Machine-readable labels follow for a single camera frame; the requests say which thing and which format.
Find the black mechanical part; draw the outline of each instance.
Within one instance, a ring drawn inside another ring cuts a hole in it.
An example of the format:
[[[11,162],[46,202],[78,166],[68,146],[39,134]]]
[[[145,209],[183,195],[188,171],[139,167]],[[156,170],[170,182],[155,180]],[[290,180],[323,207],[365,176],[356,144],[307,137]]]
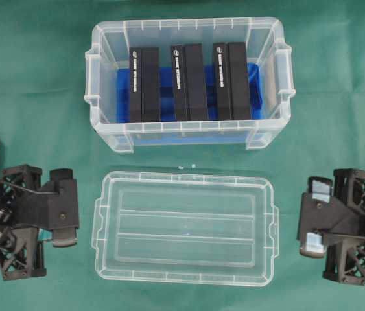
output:
[[[310,177],[298,227],[300,253],[322,258],[325,279],[365,285],[365,171],[334,171],[335,182]]]
[[[40,229],[52,233],[54,247],[77,243],[77,183],[73,171],[53,170],[41,185],[42,170],[21,165],[3,170],[0,180],[0,270],[6,281],[43,277]]]

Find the clear plastic container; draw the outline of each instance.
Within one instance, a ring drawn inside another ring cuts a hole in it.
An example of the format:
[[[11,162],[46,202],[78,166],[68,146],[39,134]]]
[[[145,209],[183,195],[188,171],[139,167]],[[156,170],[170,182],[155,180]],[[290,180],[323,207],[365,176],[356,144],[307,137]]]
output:
[[[161,67],[170,67],[169,46],[201,43],[204,65],[212,65],[216,42],[244,41],[248,63],[259,68],[263,103],[259,120],[120,123],[118,72],[128,65],[129,47],[157,46]],[[86,53],[86,94],[90,122],[115,152],[134,146],[243,143],[266,147],[290,120],[294,96],[291,48],[283,26],[272,17],[106,21],[93,29]]]
[[[264,286],[279,255],[279,211],[263,178],[112,172],[95,202],[104,279]]]

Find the transparent lid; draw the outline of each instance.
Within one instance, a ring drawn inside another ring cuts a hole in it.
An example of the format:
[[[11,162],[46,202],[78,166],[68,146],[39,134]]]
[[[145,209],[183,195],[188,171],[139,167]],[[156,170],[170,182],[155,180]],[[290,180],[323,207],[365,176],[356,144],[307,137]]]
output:
[[[279,211],[263,178],[112,172],[92,246],[105,279],[264,286],[279,255]]]

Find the blue liner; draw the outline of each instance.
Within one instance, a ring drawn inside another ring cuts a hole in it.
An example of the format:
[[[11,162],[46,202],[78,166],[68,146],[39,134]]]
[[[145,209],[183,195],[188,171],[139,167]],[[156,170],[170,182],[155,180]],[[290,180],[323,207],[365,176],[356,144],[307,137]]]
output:
[[[261,96],[261,83],[259,75],[259,66],[254,63],[247,65],[248,83],[250,87],[250,98],[253,111],[253,120],[263,118],[262,109],[264,106],[263,97]],[[207,86],[207,103],[209,120],[217,119],[217,101],[215,98],[214,88],[214,70],[213,66],[205,66]],[[172,69],[162,67],[160,70],[161,80],[161,121],[175,121],[174,115],[174,97],[172,94]],[[128,85],[129,69],[119,69],[117,72],[116,94],[117,94],[117,123],[128,122]]]

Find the green cloth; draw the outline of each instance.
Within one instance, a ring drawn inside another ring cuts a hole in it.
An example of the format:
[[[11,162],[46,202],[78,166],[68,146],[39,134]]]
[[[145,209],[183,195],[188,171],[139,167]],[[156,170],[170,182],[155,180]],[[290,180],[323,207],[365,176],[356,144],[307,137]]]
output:
[[[264,150],[244,145],[140,147],[115,154],[83,101],[84,52],[99,21],[274,16],[292,46],[292,119]],[[28,163],[74,170],[78,245],[47,244],[48,275],[3,282],[0,310],[365,310],[365,287],[322,279],[324,260],[298,253],[307,177],[365,170],[365,0],[0,0],[0,171]],[[280,210],[280,256],[263,288],[105,281],[90,247],[94,200],[112,170],[262,176]]]

